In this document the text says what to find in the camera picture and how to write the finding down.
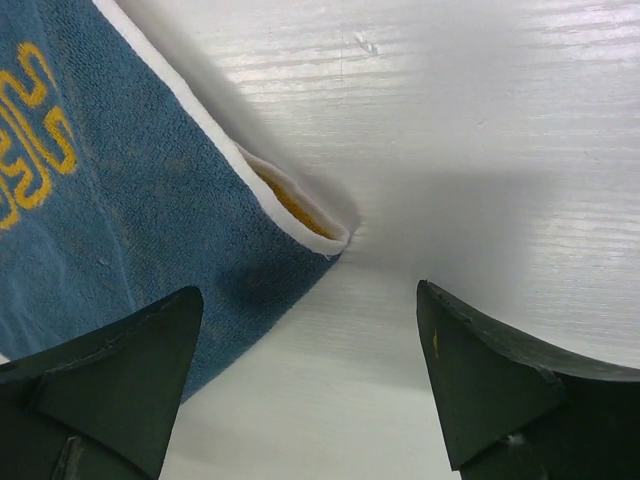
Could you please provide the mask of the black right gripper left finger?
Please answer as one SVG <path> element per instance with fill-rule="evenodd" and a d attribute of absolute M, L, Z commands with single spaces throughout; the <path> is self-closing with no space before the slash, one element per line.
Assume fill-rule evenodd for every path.
<path fill-rule="evenodd" d="M 4 479 L 157 479 L 203 313 L 196 287 L 1 366 Z"/>

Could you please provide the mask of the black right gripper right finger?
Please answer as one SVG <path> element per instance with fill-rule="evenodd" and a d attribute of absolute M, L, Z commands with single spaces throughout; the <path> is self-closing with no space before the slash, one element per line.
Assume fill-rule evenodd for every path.
<path fill-rule="evenodd" d="M 638 478 L 638 370 L 547 343 L 426 280 L 417 324 L 462 478 Z"/>

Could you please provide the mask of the yellow tiger towel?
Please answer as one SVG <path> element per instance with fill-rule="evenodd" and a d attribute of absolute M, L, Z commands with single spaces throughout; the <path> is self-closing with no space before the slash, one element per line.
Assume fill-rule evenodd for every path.
<path fill-rule="evenodd" d="M 113 1 L 1 5 L 1 352 L 17 359 L 184 287 L 184 393 L 260 340 L 349 231 L 236 144 Z"/>

